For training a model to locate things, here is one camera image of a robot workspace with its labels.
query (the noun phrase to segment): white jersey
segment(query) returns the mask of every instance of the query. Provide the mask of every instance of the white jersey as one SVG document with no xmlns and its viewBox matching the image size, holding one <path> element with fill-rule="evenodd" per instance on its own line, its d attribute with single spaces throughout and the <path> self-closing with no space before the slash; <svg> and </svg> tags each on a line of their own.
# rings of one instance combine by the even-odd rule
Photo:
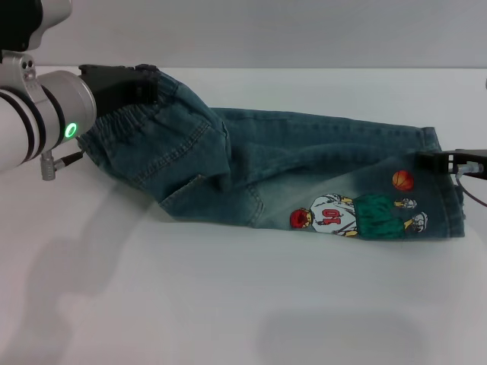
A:
<svg viewBox="0 0 487 365">
<path fill-rule="evenodd" d="M 345 236 L 347 232 L 357 231 L 355 207 L 352 202 L 342 202 L 342 198 L 338 194 L 328 194 L 314 201 L 312 225 L 317 232 Z"/>
</svg>

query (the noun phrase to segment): jeans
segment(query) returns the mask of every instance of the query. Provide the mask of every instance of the jeans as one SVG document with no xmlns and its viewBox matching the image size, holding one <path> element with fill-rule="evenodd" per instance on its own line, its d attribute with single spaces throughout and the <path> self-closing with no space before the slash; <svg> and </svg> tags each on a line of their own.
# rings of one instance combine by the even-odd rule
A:
<svg viewBox="0 0 487 365">
<path fill-rule="evenodd" d="M 158 105 L 99 118 L 79 145 L 179 220 L 367 240 L 463 236 L 463 196 L 415 166 L 433 128 L 208 108 L 160 73 Z"/>
</svg>

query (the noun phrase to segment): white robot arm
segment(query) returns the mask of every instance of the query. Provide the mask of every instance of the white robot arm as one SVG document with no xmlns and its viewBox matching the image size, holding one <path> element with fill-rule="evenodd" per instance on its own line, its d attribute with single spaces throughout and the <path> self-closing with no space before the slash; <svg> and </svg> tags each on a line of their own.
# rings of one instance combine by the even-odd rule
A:
<svg viewBox="0 0 487 365">
<path fill-rule="evenodd" d="M 157 102 L 157 69 L 81 66 L 37 76 L 33 58 L 46 30 L 72 12 L 71 0 L 2 0 L 0 12 L 0 173 L 41 156 L 44 180 L 82 157 L 54 161 L 51 150 L 87 132 L 97 116 Z"/>
</svg>

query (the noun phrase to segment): cartoon character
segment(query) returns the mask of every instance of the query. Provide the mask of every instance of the cartoon character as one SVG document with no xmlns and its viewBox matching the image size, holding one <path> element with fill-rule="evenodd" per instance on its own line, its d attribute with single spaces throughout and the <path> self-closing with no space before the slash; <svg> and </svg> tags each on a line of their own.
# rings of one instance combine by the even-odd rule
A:
<svg viewBox="0 0 487 365">
<path fill-rule="evenodd" d="M 402 238 L 408 230 L 423 232 L 428 215 L 422 212 L 404 222 L 393 215 L 393 208 L 414 209 L 410 198 L 392 202 L 385 195 L 363 195 L 350 199 L 338 194 L 320 196 L 310 209 L 298 209 L 291 214 L 291 227 L 312 226 L 316 232 L 340 236 L 360 236 L 365 239 Z"/>
</svg>

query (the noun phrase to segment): pocket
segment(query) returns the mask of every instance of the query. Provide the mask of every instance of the pocket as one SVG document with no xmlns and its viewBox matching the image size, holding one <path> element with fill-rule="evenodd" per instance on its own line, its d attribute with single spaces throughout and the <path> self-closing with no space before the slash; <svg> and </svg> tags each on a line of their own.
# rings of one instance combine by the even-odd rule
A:
<svg viewBox="0 0 487 365">
<path fill-rule="evenodd" d="M 252 186 L 222 192 L 204 176 L 192 179 L 160 206 L 178 220 L 251 227 L 263 211 L 262 199 Z"/>
</svg>

